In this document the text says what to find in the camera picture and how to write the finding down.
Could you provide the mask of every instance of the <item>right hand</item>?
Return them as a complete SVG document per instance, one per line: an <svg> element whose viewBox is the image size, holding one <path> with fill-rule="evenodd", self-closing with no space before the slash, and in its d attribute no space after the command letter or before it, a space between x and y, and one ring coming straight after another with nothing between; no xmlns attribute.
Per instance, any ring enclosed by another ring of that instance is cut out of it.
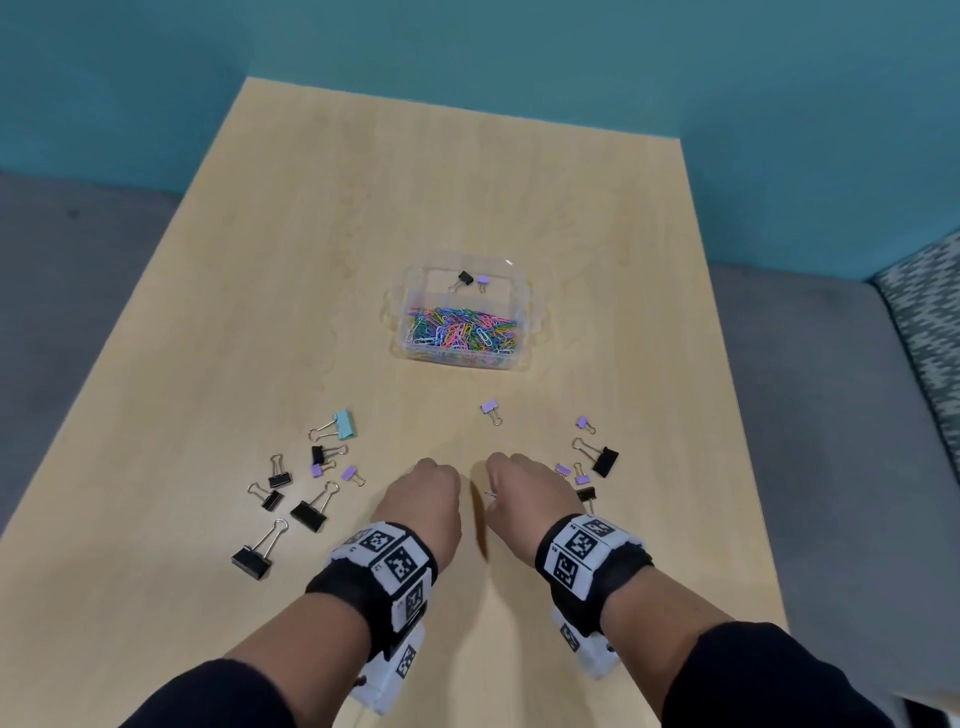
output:
<svg viewBox="0 0 960 728"><path fill-rule="evenodd" d="M571 513L586 512L559 473L526 455L495 452L487 458L487 474L496 494L487 508L487 525L527 566L534 566L550 526Z"/></svg>

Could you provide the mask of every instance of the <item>wrist-mounted device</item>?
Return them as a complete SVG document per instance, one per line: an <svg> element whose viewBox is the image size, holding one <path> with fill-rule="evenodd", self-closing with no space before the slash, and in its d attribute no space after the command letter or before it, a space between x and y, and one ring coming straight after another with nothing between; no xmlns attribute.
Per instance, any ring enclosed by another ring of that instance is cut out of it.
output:
<svg viewBox="0 0 960 728"><path fill-rule="evenodd" d="M350 694L380 715L393 706L423 644L420 620L439 571L413 530L377 522L334 548L307 585L308 594L336 596L366 620L370 655Z"/></svg>
<svg viewBox="0 0 960 728"><path fill-rule="evenodd" d="M607 598L653 564L639 538L584 514L554 523L537 549L536 568L565 621L589 637L603 634L600 615Z"/></svg>

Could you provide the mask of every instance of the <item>left hand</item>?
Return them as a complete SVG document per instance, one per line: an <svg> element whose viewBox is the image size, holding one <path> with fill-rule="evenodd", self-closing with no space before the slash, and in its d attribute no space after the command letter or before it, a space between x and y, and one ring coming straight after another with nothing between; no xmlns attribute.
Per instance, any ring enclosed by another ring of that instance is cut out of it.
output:
<svg viewBox="0 0 960 728"><path fill-rule="evenodd" d="M400 523L427 544L440 571L453 561L463 535L460 524L460 474L451 465L424 457L387 488L372 522Z"/></svg>

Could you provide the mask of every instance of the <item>forearm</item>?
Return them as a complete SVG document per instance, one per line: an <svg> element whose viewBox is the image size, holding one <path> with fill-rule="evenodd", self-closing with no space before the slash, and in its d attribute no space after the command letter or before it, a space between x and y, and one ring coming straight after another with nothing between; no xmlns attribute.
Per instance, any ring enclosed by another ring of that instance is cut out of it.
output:
<svg viewBox="0 0 960 728"><path fill-rule="evenodd" d="M300 728L328 726L370 652L370 630L335 596L303 595L227 653L279 690Z"/></svg>
<svg viewBox="0 0 960 728"><path fill-rule="evenodd" d="M683 584L647 567L610 595L600 624L657 717L697 640L732 621Z"/></svg>

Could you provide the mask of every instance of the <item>teal wall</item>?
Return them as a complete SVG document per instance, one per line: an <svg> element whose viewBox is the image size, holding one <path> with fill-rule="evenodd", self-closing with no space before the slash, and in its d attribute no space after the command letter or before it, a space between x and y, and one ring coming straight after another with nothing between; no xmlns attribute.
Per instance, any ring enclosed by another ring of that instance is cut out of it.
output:
<svg viewBox="0 0 960 728"><path fill-rule="evenodd" d="M708 256L864 278L960 225L956 0L10 0L0 168L183 190L247 74L679 136Z"/></svg>

